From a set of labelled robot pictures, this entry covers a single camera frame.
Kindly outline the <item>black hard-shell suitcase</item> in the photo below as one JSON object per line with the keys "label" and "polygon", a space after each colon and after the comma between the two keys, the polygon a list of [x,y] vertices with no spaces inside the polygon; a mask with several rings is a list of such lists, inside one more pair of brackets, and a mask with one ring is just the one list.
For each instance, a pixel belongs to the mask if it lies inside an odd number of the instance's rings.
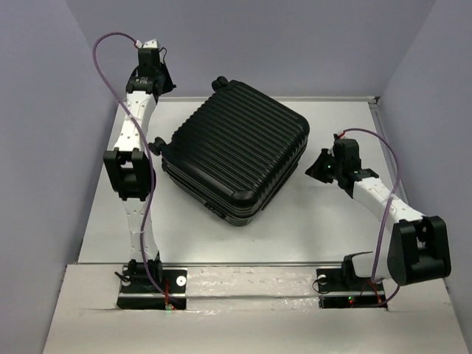
{"label": "black hard-shell suitcase", "polygon": [[170,179],[233,226],[260,214],[297,169],[308,145],[306,118],[237,80],[220,76],[213,94],[150,151]]}

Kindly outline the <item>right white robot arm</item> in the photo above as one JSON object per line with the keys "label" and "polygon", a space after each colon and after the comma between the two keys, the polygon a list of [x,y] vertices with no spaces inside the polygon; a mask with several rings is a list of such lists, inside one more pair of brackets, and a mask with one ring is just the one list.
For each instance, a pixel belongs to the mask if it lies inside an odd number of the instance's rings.
{"label": "right white robot arm", "polygon": [[412,208],[377,173],[363,168],[356,140],[335,137],[332,148],[322,149],[305,173],[325,184],[337,183],[381,223],[374,251],[344,257],[339,279],[345,288],[356,289],[366,279],[406,286],[450,276],[445,221]]}

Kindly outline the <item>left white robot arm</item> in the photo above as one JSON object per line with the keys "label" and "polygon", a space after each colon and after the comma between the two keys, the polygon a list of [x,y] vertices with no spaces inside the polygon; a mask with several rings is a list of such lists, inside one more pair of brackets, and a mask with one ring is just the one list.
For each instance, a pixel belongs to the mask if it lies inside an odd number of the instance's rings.
{"label": "left white robot arm", "polygon": [[126,84],[125,99],[120,102],[125,112],[122,127],[113,147],[103,154],[111,187],[125,208],[131,238],[128,273],[122,280],[159,292],[162,262],[150,216],[156,173],[146,134],[159,97],[175,88],[162,50],[157,40],[138,48],[138,65]]}

